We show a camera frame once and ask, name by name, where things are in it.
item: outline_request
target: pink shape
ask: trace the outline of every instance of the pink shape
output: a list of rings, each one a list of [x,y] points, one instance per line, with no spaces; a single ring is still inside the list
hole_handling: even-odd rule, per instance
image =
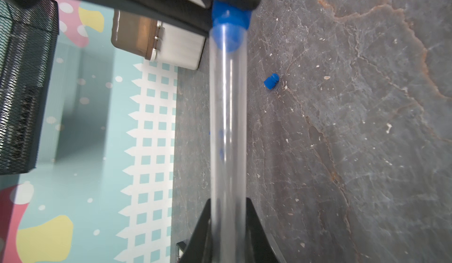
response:
[[[0,238],[5,242],[3,250],[0,251],[0,259],[3,257],[3,262],[8,263],[22,263],[17,253],[16,237],[28,203],[14,204],[11,201],[11,198],[14,198],[11,194],[14,194],[14,189],[19,186],[0,191]]]
[[[85,47],[89,43],[89,39],[85,36],[82,36],[77,28],[80,26],[83,27],[82,21],[79,17],[79,7],[80,0],[55,0],[58,2],[58,14],[60,21],[63,22],[67,26],[67,30],[64,34],[78,47]],[[73,11],[71,13],[67,13],[61,9],[63,3],[67,3],[72,6]]]

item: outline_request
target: concrete floor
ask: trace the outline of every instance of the concrete floor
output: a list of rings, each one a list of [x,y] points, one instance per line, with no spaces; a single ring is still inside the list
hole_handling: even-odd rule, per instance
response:
[[[172,246],[210,197],[204,50],[178,74]],[[248,50],[247,194],[286,261],[451,262],[452,0],[262,0]]]

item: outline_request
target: blue cap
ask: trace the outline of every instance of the blue cap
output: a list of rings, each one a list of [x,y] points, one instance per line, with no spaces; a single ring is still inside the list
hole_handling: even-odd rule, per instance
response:
[[[275,85],[278,83],[278,81],[279,81],[279,76],[278,76],[278,74],[274,73],[271,76],[269,76],[266,80],[264,80],[263,84],[268,89],[273,89],[275,87]]]
[[[236,51],[243,41],[243,29],[250,27],[251,11],[242,11],[218,0],[212,6],[212,36],[217,46],[226,44],[226,51]]]

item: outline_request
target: black mesh basket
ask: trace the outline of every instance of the black mesh basket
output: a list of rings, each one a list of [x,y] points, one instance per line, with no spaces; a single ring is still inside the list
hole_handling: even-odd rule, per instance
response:
[[[0,175],[36,165],[58,36],[58,5],[24,10],[0,0]]]

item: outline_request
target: clear plastic tube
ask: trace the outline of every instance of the clear plastic tube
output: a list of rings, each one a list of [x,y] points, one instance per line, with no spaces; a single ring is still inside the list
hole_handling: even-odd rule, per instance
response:
[[[210,156],[213,262],[245,261],[246,29],[210,31]]]

